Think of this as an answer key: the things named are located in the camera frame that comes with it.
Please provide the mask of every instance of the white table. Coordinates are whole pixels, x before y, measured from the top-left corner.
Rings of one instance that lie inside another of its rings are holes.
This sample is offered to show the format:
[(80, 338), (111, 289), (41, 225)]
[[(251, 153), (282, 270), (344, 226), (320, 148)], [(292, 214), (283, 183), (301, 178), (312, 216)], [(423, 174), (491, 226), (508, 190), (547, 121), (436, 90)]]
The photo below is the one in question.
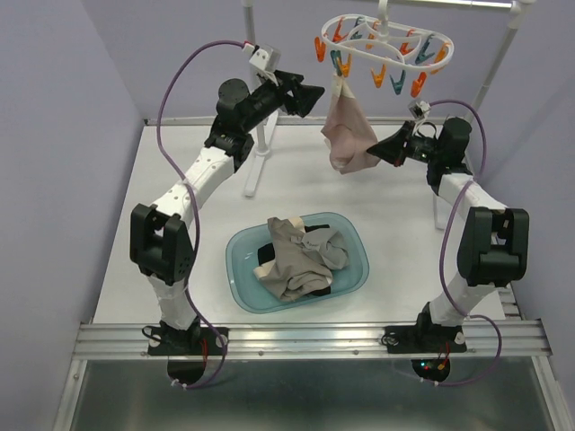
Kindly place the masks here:
[[(376, 126), (380, 138), (398, 126)], [(317, 126), (280, 126), (273, 138), (255, 198), (242, 196), (252, 157), (223, 184), (200, 212), (201, 243), (190, 278), (191, 294), (206, 317), (219, 323), (414, 321), (423, 305), (441, 291), (439, 246), (426, 166), (402, 168), (381, 162), (349, 175), (335, 172)], [(165, 127), (164, 145), (186, 170), (208, 136), (209, 127)], [(152, 287), (128, 257), (129, 215), (149, 205), (177, 181), (160, 155), (155, 128), (144, 129), (111, 251), (95, 323), (153, 323), (160, 311)], [(358, 230), (370, 263), (367, 282), (356, 292), (282, 312), (252, 314), (236, 304), (226, 275), (226, 245), (238, 231), (265, 224), (268, 217), (319, 212), (346, 216)], [(463, 222), (454, 224), (446, 276), (456, 271)], [(475, 309), (504, 319), (496, 292)]]

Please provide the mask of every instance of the purple wall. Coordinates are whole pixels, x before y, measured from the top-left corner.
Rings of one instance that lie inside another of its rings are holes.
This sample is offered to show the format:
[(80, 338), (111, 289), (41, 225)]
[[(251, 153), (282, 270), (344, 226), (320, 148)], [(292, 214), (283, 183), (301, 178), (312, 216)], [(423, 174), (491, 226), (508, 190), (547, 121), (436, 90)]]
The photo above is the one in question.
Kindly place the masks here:
[(77, 0), (0, 2), (0, 426), (51, 429), (142, 120)]
[[(157, 117), (165, 87), (192, 50), (211, 40), (245, 39), (240, 0), (82, 1), (145, 118)], [(257, 0), (254, 3), (256, 37), (258, 42), (281, 50), (279, 68), (303, 74), (306, 82), (328, 89), (332, 67), (328, 59), (321, 64), (317, 62), (315, 36), (334, 16), (373, 15), (377, 10), (376, 1)], [(392, 5), (390, 11), (392, 21), (444, 32), (456, 45), (452, 63), (429, 77), (421, 97), (430, 101), (446, 97), (472, 100), (488, 68), (481, 59), (494, 55), (505, 31), (507, 14), (403, 5)], [(398, 97), (388, 77), (381, 89), (375, 88), (369, 72), (370, 67), (376, 67), (374, 64), (359, 58), (353, 61), (349, 82), (367, 115), (410, 115), (409, 90), (417, 74), (408, 74), (403, 94)], [(399, 74), (388, 68), (390, 73)], [(214, 48), (202, 53), (182, 76), (165, 115), (215, 115), (217, 88), (231, 77), (247, 77), (247, 61), (239, 49)], [(326, 115), (328, 104), (326, 95), (313, 114)]]
[(481, 115), (489, 141), (482, 184), (531, 215), (527, 273), (514, 292), (529, 319), (543, 320), (555, 376), (575, 413), (575, 50), (565, 32), (573, 26), (575, 2), (537, 2)]

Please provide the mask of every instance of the glass panel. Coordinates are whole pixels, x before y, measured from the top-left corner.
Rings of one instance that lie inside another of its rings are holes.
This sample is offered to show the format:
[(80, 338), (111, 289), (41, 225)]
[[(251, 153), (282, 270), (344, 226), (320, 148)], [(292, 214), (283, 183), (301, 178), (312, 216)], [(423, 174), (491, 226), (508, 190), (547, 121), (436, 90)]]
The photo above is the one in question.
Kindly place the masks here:
[[(490, 359), (452, 361), (450, 381)], [(545, 430), (550, 425), (530, 358), (504, 358), (492, 376), (435, 388), (391, 361), (228, 363), (199, 391), (170, 386), (165, 363), (91, 362), (73, 429), (90, 430)]]

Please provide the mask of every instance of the laundry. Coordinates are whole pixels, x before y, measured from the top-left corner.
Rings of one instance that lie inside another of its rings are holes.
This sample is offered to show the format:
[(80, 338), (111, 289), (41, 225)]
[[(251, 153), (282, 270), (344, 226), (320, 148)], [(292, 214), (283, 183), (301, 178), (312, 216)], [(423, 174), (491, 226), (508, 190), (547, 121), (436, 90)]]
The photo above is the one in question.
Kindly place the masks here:
[(341, 233), (329, 225), (304, 226), (301, 218), (268, 220), (271, 244), (258, 250), (260, 266), (253, 273), (280, 301), (303, 295), (328, 295), (331, 269), (349, 265)]
[(336, 171), (357, 172), (379, 163), (377, 157), (367, 153), (369, 147), (377, 144), (377, 136), (346, 80), (337, 74), (333, 75), (332, 103), (322, 133)]

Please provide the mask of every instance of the orange clothespin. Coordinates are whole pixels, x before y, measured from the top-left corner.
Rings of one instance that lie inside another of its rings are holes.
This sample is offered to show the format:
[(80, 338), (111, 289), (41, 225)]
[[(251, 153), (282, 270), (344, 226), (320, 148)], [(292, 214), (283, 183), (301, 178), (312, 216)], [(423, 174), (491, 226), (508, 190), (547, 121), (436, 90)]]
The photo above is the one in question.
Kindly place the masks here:
[(348, 62), (341, 63), (341, 57), (337, 57), (335, 61), (338, 63), (338, 67), (341, 70), (341, 74), (347, 78), (349, 76), (349, 71), (351, 69), (351, 54), (348, 54)]
[(371, 77), (374, 78), (374, 84), (376, 85), (376, 88), (380, 88), (381, 84), (384, 83), (385, 65), (381, 66), (381, 74), (379, 74), (379, 75), (376, 75), (376, 71), (372, 67), (371, 68)]
[(323, 62), (323, 59), (325, 58), (325, 42), (322, 41), (322, 39), (319, 36), (315, 37), (315, 55), (317, 56), (317, 61), (319, 61), (320, 63)]
[(417, 97), (420, 95), (426, 79), (428, 79), (428, 74), (421, 72), (420, 77), (413, 81), (413, 84), (411, 85), (411, 97)]
[(340, 18), (340, 21), (338, 22), (338, 26), (335, 28), (335, 32), (333, 33), (332, 42), (338, 43), (338, 42), (340, 42), (340, 41), (342, 41), (348, 37), (348, 33), (345, 33), (343, 36), (340, 35), (341, 24), (343, 23), (344, 18), (345, 18), (345, 16), (342, 16)]
[[(435, 61), (434, 63), (439, 63), (441, 60), (443, 60), (446, 55), (447, 55), (447, 47), (449, 46), (449, 42), (445, 42), (442, 46), (441, 49), (438, 52), (438, 56), (435, 57)], [(436, 74), (437, 72), (439, 72), (441, 69), (443, 69), (443, 67), (434, 70), (433, 72), (431, 72), (432, 75)]]
[[(414, 31), (415, 31), (414, 29), (409, 30), (407, 32), (407, 37), (409, 38), (413, 34)], [(410, 42), (402, 43), (402, 45), (399, 48), (399, 52), (401, 52), (403, 55), (409, 54), (410, 52), (413, 51), (413, 48), (408, 48), (409, 46), (410, 46)]]
[[(379, 24), (380, 24), (380, 21), (379, 21), (379, 20), (378, 20), (378, 21), (374, 21), (374, 23), (372, 24), (371, 28), (374, 29), (374, 30), (377, 30), (377, 27), (379, 27)], [(373, 34), (369, 33), (369, 36), (367, 36), (367, 38), (368, 38), (369, 40), (373, 40), (373, 39), (375, 39), (376, 37), (375, 37)], [(371, 49), (371, 48), (373, 48), (373, 47), (374, 47), (374, 46), (373, 46), (371, 43), (366, 44), (366, 49)]]

